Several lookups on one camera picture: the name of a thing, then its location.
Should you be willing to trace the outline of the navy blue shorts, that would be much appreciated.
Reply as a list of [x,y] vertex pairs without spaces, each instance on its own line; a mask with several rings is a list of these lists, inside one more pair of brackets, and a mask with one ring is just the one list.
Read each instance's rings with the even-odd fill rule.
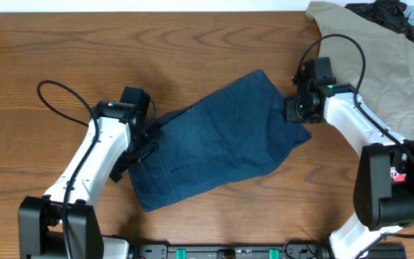
[[255,71],[146,128],[158,149],[129,176],[144,212],[266,176],[311,134],[285,121],[284,96]]

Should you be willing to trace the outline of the black patterned garment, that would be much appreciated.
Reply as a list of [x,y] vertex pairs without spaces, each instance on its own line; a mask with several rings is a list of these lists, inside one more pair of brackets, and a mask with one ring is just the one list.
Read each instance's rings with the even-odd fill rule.
[[386,29],[404,35],[414,43],[414,18],[406,14],[408,5],[398,0],[379,0],[373,3],[347,4],[349,11]]

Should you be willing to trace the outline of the red garment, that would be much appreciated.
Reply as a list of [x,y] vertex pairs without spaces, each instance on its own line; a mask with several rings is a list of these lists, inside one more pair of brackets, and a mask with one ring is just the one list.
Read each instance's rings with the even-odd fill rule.
[[401,227],[414,225],[414,170],[393,173],[392,198],[387,200],[387,215]]

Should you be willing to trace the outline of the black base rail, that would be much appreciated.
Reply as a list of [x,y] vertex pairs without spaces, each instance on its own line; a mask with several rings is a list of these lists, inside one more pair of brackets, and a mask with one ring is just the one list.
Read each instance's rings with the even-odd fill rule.
[[327,245],[289,240],[281,246],[134,245],[117,236],[104,236],[105,258],[129,259],[333,259]]

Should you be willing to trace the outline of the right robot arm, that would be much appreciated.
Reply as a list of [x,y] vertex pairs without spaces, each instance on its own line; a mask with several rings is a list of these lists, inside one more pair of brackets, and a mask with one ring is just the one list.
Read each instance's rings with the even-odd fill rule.
[[402,247],[379,247],[414,224],[414,140],[390,130],[350,83],[337,83],[329,58],[301,60],[285,100],[290,123],[326,122],[359,156],[354,213],[325,245],[285,247],[288,258],[404,258]]

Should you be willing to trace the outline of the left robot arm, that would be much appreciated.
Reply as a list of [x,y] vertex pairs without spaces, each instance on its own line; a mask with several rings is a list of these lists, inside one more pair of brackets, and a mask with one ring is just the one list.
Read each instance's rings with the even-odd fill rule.
[[120,181],[158,148],[144,131],[150,96],[125,87],[119,101],[91,109],[88,131],[68,167],[41,197],[18,211],[21,258],[136,258],[123,237],[102,235],[96,217],[108,179]]

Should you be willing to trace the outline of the khaki beige garment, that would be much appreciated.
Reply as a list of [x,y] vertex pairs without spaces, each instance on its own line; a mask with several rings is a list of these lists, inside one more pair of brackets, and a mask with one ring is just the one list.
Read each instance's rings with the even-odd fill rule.
[[324,37],[319,55],[331,59],[337,80],[359,83],[364,103],[414,140],[414,43],[334,3],[312,1],[305,14]]

